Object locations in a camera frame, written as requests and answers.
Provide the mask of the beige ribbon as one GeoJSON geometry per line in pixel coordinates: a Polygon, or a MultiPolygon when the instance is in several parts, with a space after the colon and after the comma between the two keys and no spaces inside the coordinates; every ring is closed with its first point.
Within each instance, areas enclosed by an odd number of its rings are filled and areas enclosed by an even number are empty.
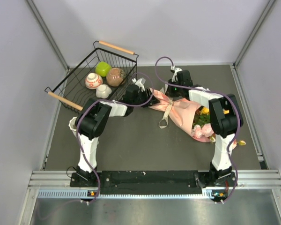
{"type": "MultiPolygon", "coordinates": [[[[167,84],[165,84],[164,88],[160,89],[160,92],[163,94],[163,97],[166,96],[166,91],[167,90],[168,90],[168,85],[167,84]]],[[[159,121],[159,128],[160,129],[164,129],[164,128],[166,128],[168,126],[168,117],[169,117],[169,114],[170,114],[172,106],[173,106],[172,98],[171,97],[167,97],[167,102],[168,102],[168,105],[166,106],[166,109],[164,111],[163,117],[159,121]]]]}

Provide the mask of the pink wrapping paper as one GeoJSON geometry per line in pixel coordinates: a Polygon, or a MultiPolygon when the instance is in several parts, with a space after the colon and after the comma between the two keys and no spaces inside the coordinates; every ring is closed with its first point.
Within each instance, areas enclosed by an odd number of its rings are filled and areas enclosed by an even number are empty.
{"type": "MultiPolygon", "coordinates": [[[[164,113],[166,106],[168,105],[167,96],[163,97],[163,94],[158,90],[153,90],[153,95],[160,103],[151,106],[151,109],[158,110],[164,113]]],[[[171,119],[176,126],[191,136],[192,123],[196,111],[200,108],[200,105],[182,98],[179,100],[173,100],[173,106],[169,114],[168,120],[171,119]]]]}

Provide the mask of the yellow flower bunch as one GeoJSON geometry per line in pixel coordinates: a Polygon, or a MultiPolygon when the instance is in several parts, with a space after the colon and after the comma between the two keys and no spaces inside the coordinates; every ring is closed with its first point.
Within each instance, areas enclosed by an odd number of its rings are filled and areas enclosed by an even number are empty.
{"type": "Polygon", "coordinates": [[[210,114],[210,111],[207,107],[202,107],[200,109],[200,115],[209,115],[210,114]]]}

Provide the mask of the pink flower bunch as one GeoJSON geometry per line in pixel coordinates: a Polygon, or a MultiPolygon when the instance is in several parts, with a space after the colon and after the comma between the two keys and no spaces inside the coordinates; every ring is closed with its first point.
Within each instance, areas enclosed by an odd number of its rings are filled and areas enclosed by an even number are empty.
{"type": "Polygon", "coordinates": [[[195,113],[192,123],[191,137],[203,143],[216,142],[215,133],[211,127],[209,115],[195,113]]]}

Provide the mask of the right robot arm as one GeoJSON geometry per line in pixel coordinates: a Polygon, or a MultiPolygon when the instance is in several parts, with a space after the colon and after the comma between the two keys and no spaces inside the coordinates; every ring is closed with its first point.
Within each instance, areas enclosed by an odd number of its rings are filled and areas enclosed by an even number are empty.
{"type": "Polygon", "coordinates": [[[194,86],[188,70],[175,66],[170,70],[173,77],[166,84],[166,94],[170,97],[185,97],[209,110],[210,125],[215,134],[215,150],[204,185],[221,185],[232,175],[233,142],[243,125],[236,97],[233,94],[224,95],[202,86],[194,86]]]}

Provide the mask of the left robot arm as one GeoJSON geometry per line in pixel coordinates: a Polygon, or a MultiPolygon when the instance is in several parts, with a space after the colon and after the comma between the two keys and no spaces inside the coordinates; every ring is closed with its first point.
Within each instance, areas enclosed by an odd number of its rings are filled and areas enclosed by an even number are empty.
{"type": "Polygon", "coordinates": [[[72,187],[93,187],[100,184],[96,171],[96,150],[99,136],[110,117],[126,117],[135,107],[149,107],[159,103],[149,88],[129,85],[122,98],[117,101],[89,99],[77,117],[69,122],[80,147],[80,160],[71,179],[72,187]]]}

